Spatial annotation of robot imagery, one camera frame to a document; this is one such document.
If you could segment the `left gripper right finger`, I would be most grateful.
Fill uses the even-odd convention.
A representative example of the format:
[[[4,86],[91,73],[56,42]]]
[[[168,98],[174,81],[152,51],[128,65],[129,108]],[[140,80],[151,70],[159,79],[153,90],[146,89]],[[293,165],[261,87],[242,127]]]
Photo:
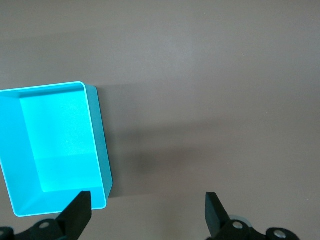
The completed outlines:
[[[290,230],[271,227],[262,234],[240,219],[231,219],[217,194],[205,194],[205,221],[210,240],[298,240]]]

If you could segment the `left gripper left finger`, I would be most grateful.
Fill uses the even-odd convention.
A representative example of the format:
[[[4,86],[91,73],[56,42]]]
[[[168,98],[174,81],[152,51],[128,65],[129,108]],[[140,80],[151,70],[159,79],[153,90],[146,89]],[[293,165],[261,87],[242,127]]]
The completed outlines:
[[[11,227],[1,227],[0,238],[2,240],[77,240],[91,218],[91,192],[81,191],[57,218],[41,220],[17,234]]]

